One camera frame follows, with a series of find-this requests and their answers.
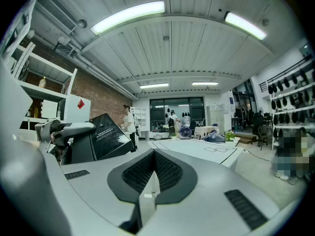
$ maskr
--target fan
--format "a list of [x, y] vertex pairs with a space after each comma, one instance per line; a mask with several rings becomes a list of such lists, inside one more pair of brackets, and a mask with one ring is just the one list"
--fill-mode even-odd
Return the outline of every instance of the fan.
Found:
[[191, 129], [183, 126], [179, 132], [180, 139], [191, 139]]

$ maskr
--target white floor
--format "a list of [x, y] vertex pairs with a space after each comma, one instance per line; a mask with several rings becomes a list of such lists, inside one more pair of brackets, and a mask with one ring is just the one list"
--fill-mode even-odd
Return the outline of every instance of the white floor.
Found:
[[[263, 190], [277, 203], [280, 209], [283, 209], [293, 200], [301, 198], [308, 186], [306, 181], [303, 178], [298, 179], [295, 185], [291, 185], [276, 177], [271, 171], [270, 162], [273, 160], [276, 150], [271, 150], [270, 144], [268, 146], [264, 144], [261, 151], [260, 147], [256, 145], [257, 143], [253, 143], [253, 145], [238, 144], [237, 147], [244, 148], [245, 152], [238, 159], [236, 173]], [[138, 151], [147, 151], [148, 149], [150, 149], [148, 143], [140, 139]]]

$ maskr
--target fluorescent light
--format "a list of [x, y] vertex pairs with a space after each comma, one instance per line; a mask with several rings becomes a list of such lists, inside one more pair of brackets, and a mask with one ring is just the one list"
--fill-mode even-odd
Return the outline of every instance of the fluorescent light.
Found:
[[117, 12], [109, 16], [108, 18], [103, 19], [102, 21], [91, 27], [91, 31], [95, 35], [99, 35], [103, 31], [127, 20], [155, 13], [163, 13], [164, 11], [165, 8], [163, 1], [140, 4]]
[[141, 89], [168, 87], [168, 83], [140, 86]]
[[218, 82], [193, 82], [192, 86], [201, 86], [201, 85], [217, 85]]
[[229, 11], [226, 13], [224, 19], [226, 22], [248, 31], [250, 34], [256, 36], [260, 40], [263, 40], [267, 36], [266, 33], [264, 33], [261, 29], [259, 29], [252, 23], [246, 21], [245, 19], [239, 16], [236, 16], [235, 14]]

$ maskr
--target ceiling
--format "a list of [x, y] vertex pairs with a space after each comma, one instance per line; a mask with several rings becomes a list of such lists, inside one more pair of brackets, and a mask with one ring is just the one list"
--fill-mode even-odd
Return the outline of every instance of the ceiling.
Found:
[[[74, 22], [72, 37], [79, 55], [92, 62], [132, 94], [142, 96], [221, 93], [232, 89], [288, 51], [303, 33], [282, 0], [162, 0], [165, 13], [149, 15], [113, 27], [99, 36], [90, 28], [123, 9], [159, 0], [52, 0]], [[231, 11], [268, 35], [260, 41], [223, 21]], [[262, 20], [269, 25], [263, 26]], [[31, 28], [56, 45], [68, 32], [36, 6]], [[192, 82], [216, 81], [216, 86]], [[165, 88], [140, 85], [169, 83]]]

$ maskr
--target white shirt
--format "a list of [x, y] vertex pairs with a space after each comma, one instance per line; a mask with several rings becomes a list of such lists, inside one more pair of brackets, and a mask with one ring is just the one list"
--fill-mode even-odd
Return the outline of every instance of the white shirt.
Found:
[[173, 119], [174, 121], [176, 121], [177, 116], [175, 114], [173, 114], [172, 116], [169, 116], [171, 119]]
[[132, 113], [129, 112], [129, 114], [124, 117], [124, 125], [127, 127], [128, 122], [131, 122], [131, 124], [128, 126], [127, 130], [130, 133], [136, 132], [136, 127], [134, 126], [134, 120]]

